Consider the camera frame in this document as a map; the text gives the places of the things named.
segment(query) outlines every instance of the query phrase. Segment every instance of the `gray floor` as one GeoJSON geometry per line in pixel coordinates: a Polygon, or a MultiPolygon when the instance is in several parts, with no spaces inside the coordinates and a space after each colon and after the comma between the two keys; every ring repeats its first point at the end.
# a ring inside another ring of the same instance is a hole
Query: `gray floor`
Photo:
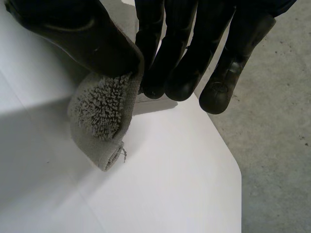
{"type": "Polygon", "coordinates": [[[242,172],[242,232],[310,233],[310,0],[277,18],[234,94],[226,112],[210,117],[242,172]]]}

